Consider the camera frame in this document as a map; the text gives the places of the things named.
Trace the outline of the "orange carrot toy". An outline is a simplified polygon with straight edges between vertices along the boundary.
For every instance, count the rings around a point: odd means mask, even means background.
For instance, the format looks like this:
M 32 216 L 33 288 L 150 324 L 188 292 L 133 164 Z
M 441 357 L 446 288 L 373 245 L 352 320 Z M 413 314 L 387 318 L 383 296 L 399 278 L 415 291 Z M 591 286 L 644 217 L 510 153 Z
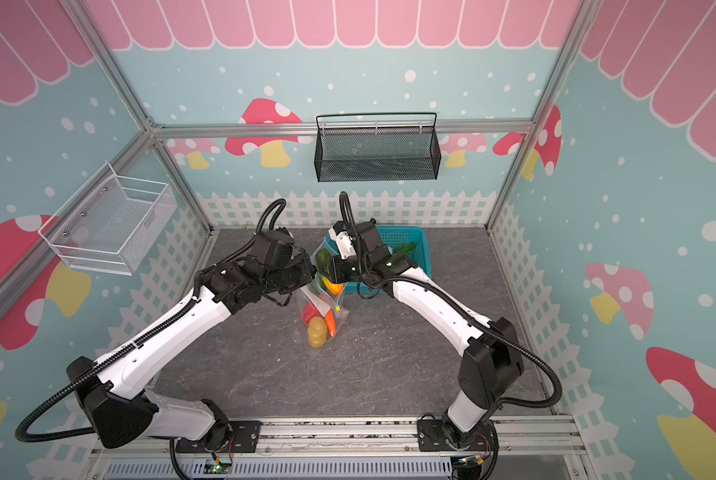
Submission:
M 325 315 L 324 320 L 327 326 L 327 330 L 331 337 L 335 337 L 338 331 L 337 316 L 334 309 L 330 309 Z

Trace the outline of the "teal plastic basket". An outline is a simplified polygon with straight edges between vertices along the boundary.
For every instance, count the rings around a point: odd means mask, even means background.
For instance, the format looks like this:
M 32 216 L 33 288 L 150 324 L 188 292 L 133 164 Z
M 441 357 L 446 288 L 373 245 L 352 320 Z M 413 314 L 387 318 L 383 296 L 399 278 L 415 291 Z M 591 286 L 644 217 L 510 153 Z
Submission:
M 422 270 L 426 275 L 431 274 L 431 260 L 429 247 L 427 243 L 427 237 L 425 232 L 419 227 L 403 227 L 403 226 L 380 226 L 376 224 L 382 240 L 394 250 L 395 247 L 407 243 L 415 242 L 417 244 L 416 249 L 408 255 L 417 264 L 418 269 Z M 390 278 L 387 278 L 375 287 L 369 287 L 362 282 L 347 283 L 347 291 L 349 293 L 357 293 L 363 297 L 370 297 L 370 295 L 382 291 L 384 293 L 392 292 L 392 284 L 389 282 Z

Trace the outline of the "aluminium front rail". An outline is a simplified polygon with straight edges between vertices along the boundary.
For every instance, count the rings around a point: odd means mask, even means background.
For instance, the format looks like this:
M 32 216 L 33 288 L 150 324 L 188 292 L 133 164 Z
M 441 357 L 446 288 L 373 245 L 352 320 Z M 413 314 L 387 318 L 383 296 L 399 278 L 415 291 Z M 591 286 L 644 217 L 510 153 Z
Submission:
M 219 453 L 235 461 L 243 457 L 457 455 L 476 452 L 422 452 L 417 416 L 397 417 L 267 417 L 255 453 Z M 572 455 L 585 451 L 581 435 L 568 415 L 495 416 L 501 455 Z

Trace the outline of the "red pepper toy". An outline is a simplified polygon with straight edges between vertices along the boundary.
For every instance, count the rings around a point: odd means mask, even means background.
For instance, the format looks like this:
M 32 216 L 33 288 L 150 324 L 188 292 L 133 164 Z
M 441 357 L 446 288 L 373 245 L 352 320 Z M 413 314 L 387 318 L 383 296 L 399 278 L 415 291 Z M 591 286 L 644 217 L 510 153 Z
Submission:
M 317 306 L 312 302 L 307 302 L 302 309 L 300 318 L 305 325 L 308 325 L 313 318 L 322 318 L 323 315 L 318 310 Z

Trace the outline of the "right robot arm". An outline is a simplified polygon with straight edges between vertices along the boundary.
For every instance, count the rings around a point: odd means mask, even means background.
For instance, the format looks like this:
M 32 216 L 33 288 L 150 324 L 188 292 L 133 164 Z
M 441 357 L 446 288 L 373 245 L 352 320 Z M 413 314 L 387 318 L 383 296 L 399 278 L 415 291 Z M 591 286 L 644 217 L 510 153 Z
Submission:
M 504 405 L 549 408 L 562 398 L 558 374 L 542 358 L 519 344 L 514 325 L 491 320 L 453 298 L 407 254 L 388 247 L 374 221 L 336 222 L 328 231 L 337 247 L 330 259 L 316 256 L 319 271 L 332 283 L 360 283 L 381 290 L 428 321 L 461 357 L 459 392 L 440 419 L 443 437 L 455 449 L 476 434 L 478 425 Z M 510 397 L 506 391 L 536 365 L 552 391 L 542 400 Z

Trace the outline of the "clear zip top bag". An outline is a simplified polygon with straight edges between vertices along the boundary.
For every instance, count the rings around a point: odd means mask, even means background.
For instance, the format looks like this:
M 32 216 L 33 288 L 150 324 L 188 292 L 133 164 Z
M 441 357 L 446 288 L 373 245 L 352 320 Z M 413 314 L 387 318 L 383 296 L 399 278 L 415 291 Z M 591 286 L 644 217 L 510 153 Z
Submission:
M 315 304 L 317 306 L 318 310 L 323 315 L 323 317 L 322 317 L 323 319 L 324 319 L 324 315 L 330 309 L 334 309 L 336 311 L 337 325 L 338 325 L 337 334 L 339 333 L 339 330 L 340 330 L 342 324 L 344 323 L 344 321 L 347 319 L 347 317 L 349 315 L 349 310 L 343 306 L 343 297 L 346 294 L 347 283 L 339 283 L 339 284 L 344 285 L 344 290 L 343 290 L 342 294 L 338 295 L 338 296 L 331 295 L 321 285 L 321 282 L 320 282 L 321 275 L 319 274 L 318 267 L 316 264 L 316 252 L 320 248 L 327 248 L 332 253 L 332 258 L 334 256 L 336 256 L 338 260 L 341 259 L 334 242 L 332 240 L 330 240 L 327 236 L 325 236 L 324 239 L 321 241 L 320 245 L 315 249 L 314 253 L 310 257 L 312 264 L 316 267 L 316 273 L 315 273 L 314 279 L 310 283 L 308 283 L 306 286 L 301 287 L 299 290 L 297 290 L 295 292 L 295 299 L 296 299 L 296 305 L 297 305 L 297 309 L 298 309 L 298 313 L 299 313 L 299 319 L 302 324 L 302 327 L 300 328 L 300 333 L 301 333 L 302 337 L 306 340 L 308 345 L 309 345 L 308 338 L 307 338 L 307 326 L 308 325 L 305 325 L 300 318 L 302 309 L 307 302 L 312 302 L 313 304 Z M 324 343 L 324 345 L 322 347 L 324 347 L 326 344 L 328 344 L 329 342 L 334 340 L 335 337 L 331 337 L 329 335 L 328 340 Z

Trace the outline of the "black mesh wall basket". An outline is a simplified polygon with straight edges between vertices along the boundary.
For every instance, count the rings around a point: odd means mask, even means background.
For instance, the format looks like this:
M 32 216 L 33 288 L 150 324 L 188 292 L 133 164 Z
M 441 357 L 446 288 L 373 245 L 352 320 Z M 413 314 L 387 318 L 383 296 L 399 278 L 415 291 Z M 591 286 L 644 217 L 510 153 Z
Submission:
M 320 182 L 438 178 L 442 152 L 435 112 L 322 114 L 315 123 Z

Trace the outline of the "green leafy vegetable toy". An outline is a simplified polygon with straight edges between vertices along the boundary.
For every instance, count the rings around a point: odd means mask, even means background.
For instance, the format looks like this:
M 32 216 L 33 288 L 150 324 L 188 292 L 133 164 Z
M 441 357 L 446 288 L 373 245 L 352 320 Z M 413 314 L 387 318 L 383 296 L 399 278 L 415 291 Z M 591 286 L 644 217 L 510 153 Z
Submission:
M 407 242 L 395 247 L 394 252 L 410 255 L 416 247 L 417 244 L 415 242 Z

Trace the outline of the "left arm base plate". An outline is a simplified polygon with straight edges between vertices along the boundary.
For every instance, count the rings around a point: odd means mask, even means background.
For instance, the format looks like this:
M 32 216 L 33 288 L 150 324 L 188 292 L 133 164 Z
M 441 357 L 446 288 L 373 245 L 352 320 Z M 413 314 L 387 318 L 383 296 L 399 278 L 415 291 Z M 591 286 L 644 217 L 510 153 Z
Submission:
M 180 439 L 177 453 L 255 453 L 260 440 L 262 422 L 231 420 L 218 422 L 198 440 Z

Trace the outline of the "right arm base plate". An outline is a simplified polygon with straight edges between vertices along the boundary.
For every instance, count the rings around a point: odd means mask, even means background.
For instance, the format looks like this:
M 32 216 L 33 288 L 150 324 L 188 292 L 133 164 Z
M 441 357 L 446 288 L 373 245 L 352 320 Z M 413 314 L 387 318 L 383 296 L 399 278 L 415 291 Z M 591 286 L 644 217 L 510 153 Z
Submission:
M 495 452 L 499 443 L 491 421 L 478 422 L 462 432 L 446 419 L 420 418 L 417 423 L 418 448 L 422 452 Z

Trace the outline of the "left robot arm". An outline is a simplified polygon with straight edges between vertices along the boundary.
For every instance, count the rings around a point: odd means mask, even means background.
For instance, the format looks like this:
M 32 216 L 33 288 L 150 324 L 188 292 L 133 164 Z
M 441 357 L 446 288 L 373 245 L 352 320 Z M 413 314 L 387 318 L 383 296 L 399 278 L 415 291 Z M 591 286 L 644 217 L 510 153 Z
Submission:
M 188 295 L 138 336 L 67 368 L 69 384 L 41 403 L 15 431 L 18 441 L 39 443 L 94 434 L 108 449 L 141 437 L 184 439 L 208 452 L 227 447 L 233 428 L 213 401 L 185 401 L 150 393 L 146 386 L 204 333 L 249 304 L 309 284 L 316 268 L 285 228 L 263 230 L 235 255 L 198 271 Z M 49 409 L 75 395 L 89 426 L 51 433 L 30 427 Z

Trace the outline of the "yellow potato toy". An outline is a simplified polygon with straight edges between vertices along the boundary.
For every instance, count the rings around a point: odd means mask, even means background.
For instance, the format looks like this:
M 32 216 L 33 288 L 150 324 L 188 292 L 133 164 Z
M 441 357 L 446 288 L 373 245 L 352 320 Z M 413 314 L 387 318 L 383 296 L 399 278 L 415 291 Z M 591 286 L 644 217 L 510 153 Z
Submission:
M 308 343 L 312 348 L 320 349 L 329 338 L 326 321 L 320 316 L 310 319 L 307 326 Z

